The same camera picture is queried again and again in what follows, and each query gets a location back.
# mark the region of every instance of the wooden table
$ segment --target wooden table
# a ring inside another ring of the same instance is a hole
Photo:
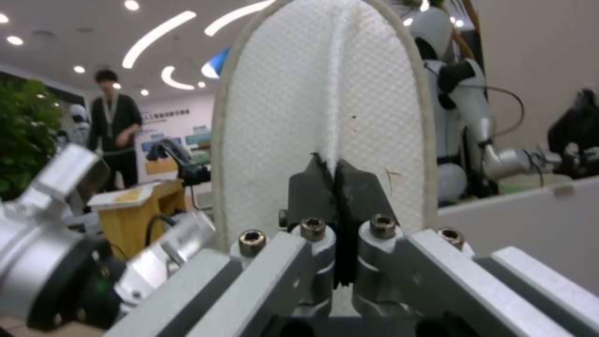
[[[146,228],[151,218],[176,209],[185,211],[185,192],[180,180],[139,186],[133,189],[94,196],[89,202],[98,211],[106,239],[116,257],[129,259],[145,248]],[[164,234],[158,221],[152,228],[152,242]]]

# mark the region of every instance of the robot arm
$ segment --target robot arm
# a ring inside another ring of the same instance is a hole
[[[73,193],[84,203],[110,177],[93,152],[68,145],[16,200],[0,203],[0,312],[38,330],[70,321],[107,329],[165,283],[214,235],[201,213],[131,258],[117,260],[105,239],[66,229]]]
[[[156,142],[146,158],[149,161],[156,161],[169,155],[177,162],[179,167],[177,177],[183,180],[184,186],[193,186],[211,180],[208,168],[195,163],[189,152],[174,139],[163,138]]]
[[[485,86],[485,76],[475,61],[465,60],[458,65],[441,68],[438,86],[455,103],[473,133],[482,151],[482,170],[489,179],[501,180],[534,168],[525,151],[500,151],[493,144],[495,121],[483,90],[478,88]]]

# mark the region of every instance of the humanoid robot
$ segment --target humanoid robot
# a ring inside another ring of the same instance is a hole
[[[87,110],[79,104],[74,104],[69,108],[69,114],[75,122],[75,126],[69,130],[69,141],[80,146],[86,146],[89,136]]]
[[[410,32],[435,98],[440,205],[458,201],[468,187],[460,157],[461,122],[480,150],[478,158],[470,158],[470,163],[464,164],[487,179],[497,181],[542,166],[544,155],[540,153],[521,149],[501,151],[494,145],[495,121],[485,97],[485,75],[476,61],[465,59],[453,65],[440,61],[451,42],[452,23],[447,13],[430,8],[414,19]]]

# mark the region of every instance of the curved led light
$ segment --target curved led light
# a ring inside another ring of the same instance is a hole
[[[184,11],[183,13],[164,22],[160,26],[152,29],[148,34],[144,35],[143,38],[137,41],[133,47],[131,47],[131,49],[129,49],[127,55],[125,55],[125,58],[123,59],[123,68],[133,68],[135,60],[140,57],[141,53],[143,53],[146,48],[148,48],[152,43],[156,42],[156,40],[169,31],[172,31],[187,21],[190,21],[194,17],[196,17],[194,12]]]
[[[194,90],[195,87],[192,85],[187,85],[185,83],[179,83],[175,80],[173,80],[173,72],[175,71],[175,67],[173,67],[172,65],[169,65],[168,67],[165,67],[162,70],[162,80],[164,81],[164,83],[172,86],[173,88],[177,88],[177,89],[181,89],[181,90]]]
[[[224,28],[226,25],[230,24],[231,22],[233,22],[241,17],[244,17],[246,15],[255,13],[257,11],[261,11],[264,8],[268,7],[270,4],[272,4],[273,2],[274,2],[274,0],[266,0],[266,1],[257,2],[255,4],[236,9],[228,14],[225,14],[224,16],[218,18],[216,21],[211,23],[210,26],[206,27],[206,29],[204,30],[204,33],[206,35],[212,37],[219,30],[221,30],[222,28]]]

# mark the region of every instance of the textured white fabric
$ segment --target textured white fabric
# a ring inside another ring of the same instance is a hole
[[[313,152],[331,168],[342,157],[375,173],[406,232],[431,226],[432,112],[401,24],[360,0],[276,5],[239,55],[233,49],[217,95],[215,211],[225,245],[247,228],[276,234],[289,177]]]

